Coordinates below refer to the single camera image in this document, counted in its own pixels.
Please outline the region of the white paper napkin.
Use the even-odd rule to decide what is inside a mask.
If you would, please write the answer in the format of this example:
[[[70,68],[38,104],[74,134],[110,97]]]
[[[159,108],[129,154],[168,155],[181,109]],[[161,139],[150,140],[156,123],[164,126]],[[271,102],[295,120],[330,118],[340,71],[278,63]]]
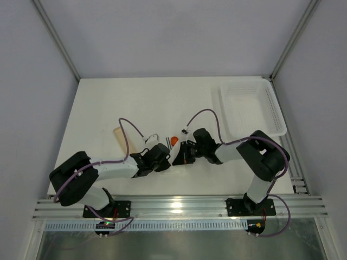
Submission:
[[[181,147],[181,143],[180,141],[176,141],[175,145],[172,147],[171,151],[170,151],[170,158],[168,159],[168,162],[170,163],[170,167],[163,171],[163,176],[185,176],[187,175],[187,168],[185,165],[178,165],[178,166],[174,166],[173,162],[176,159],[176,157],[178,156],[179,150]]]

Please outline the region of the orange plastic spoon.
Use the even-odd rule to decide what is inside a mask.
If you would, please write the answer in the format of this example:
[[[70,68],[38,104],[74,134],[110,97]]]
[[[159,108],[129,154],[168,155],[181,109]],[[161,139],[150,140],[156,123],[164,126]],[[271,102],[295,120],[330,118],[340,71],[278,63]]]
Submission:
[[[174,147],[174,145],[178,142],[178,137],[172,136],[170,139],[171,146]]]

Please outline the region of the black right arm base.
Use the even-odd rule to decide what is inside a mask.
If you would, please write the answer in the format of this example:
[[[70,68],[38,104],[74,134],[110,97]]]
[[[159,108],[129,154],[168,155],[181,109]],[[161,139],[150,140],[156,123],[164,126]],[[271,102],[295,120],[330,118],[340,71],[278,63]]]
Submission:
[[[228,198],[225,200],[229,217],[275,216],[276,210],[273,199],[268,196],[260,203],[253,202],[246,194],[242,199]]]

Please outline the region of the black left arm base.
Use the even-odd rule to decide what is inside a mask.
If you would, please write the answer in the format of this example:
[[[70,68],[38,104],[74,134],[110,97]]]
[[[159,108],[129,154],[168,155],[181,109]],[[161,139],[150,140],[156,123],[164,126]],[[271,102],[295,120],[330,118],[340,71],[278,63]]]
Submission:
[[[94,209],[94,211],[103,218],[127,218],[131,212],[131,201],[115,200],[113,204],[109,204],[101,210]]]

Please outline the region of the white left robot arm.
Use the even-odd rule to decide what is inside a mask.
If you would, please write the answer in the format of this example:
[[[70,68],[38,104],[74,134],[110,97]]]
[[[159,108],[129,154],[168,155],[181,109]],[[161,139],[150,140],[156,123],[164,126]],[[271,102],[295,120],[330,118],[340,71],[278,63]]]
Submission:
[[[153,171],[168,169],[169,159],[170,150],[161,143],[123,160],[92,160],[86,152],[77,152],[49,175],[56,192],[54,202],[61,206],[81,203],[95,211],[108,212],[115,202],[107,189],[95,187],[95,182],[146,177]]]

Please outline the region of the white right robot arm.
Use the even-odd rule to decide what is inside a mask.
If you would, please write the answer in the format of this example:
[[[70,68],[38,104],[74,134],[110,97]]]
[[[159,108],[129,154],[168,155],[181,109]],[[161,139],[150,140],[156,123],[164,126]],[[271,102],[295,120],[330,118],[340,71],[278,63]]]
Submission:
[[[170,164],[193,164],[197,158],[205,158],[213,165],[244,160],[254,177],[243,195],[241,208],[250,215],[262,211],[274,182],[288,169],[289,153],[261,130],[231,144],[216,142],[205,128],[194,131],[193,137],[194,141],[183,137],[171,143]]]

